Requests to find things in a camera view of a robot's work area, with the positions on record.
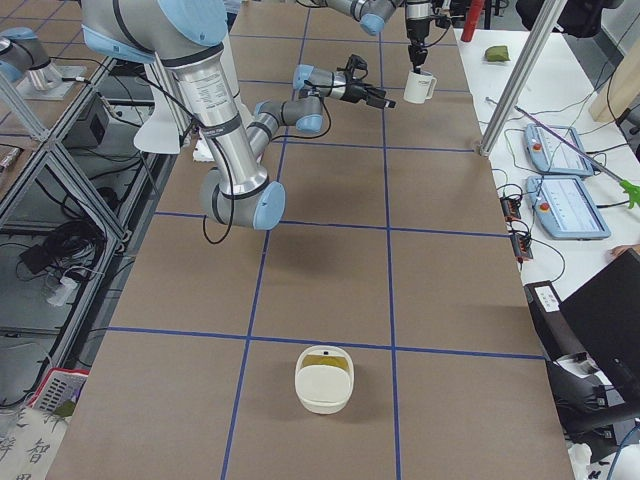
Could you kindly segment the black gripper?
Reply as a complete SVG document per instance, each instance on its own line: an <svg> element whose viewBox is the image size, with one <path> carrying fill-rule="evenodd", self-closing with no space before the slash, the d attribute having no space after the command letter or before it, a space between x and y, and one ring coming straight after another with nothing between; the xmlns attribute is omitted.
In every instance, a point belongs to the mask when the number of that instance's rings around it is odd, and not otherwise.
<svg viewBox="0 0 640 480"><path fill-rule="evenodd" d="M386 91L372 87L364 79L368 76L368 64L364 58L357 54L351 54L344 67L337 70L338 83L342 85L344 92L340 100L358 103L365 100L368 106L378 109L393 109L396 102L386 98Z"/></svg>
<svg viewBox="0 0 640 480"><path fill-rule="evenodd" d="M429 18L406 18L406 35L409 40L408 54L412 72L421 72L421 50L426 48L425 40L429 35Z"/></svg>

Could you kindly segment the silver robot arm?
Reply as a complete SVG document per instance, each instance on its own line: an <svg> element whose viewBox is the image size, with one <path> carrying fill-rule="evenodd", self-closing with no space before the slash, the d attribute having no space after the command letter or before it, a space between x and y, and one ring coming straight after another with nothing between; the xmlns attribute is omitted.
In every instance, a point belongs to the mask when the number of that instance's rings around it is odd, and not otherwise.
<svg viewBox="0 0 640 480"><path fill-rule="evenodd" d="M403 8L412 72L421 72L428 56L426 40L430 33L430 22L435 19L432 1L320 0L300 1L300 4L307 8L329 8L340 12L355 20L370 36L381 33L396 11Z"/></svg>
<svg viewBox="0 0 640 480"><path fill-rule="evenodd" d="M206 215L225 225L271 230L286 203L284 186L270 179L259 158L278 129L318 132L326 97L384 109L384 90L354 77L365 61L353 55L337 72L299 65L293 87L301 98L265 101L244 124L225 68L227 11L221 1L84 1L86 45L105 56L151 64L159 61L176 80L186 112L197 122L214 167L201 187Z"/></svg>

